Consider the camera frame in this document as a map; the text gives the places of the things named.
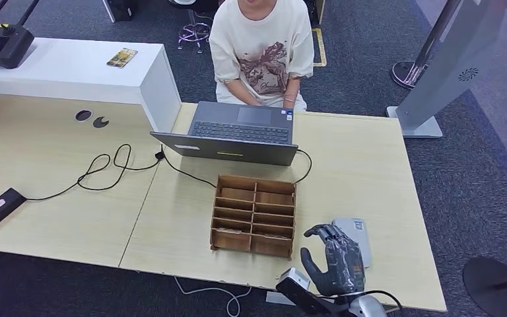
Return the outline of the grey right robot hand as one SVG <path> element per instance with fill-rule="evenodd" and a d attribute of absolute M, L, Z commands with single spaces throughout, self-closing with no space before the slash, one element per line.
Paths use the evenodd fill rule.
<path fill-rule="evenodd" d="M 319 293 L 331 297 L 363 292 L 366 276 L 358 243 L 333 224 L 314 225 L 304 232 L 306 238 L 313 235 L 324 244 L 327 271 L 321 271 L 305 247 L 300 249 L 300 259 Z"/>

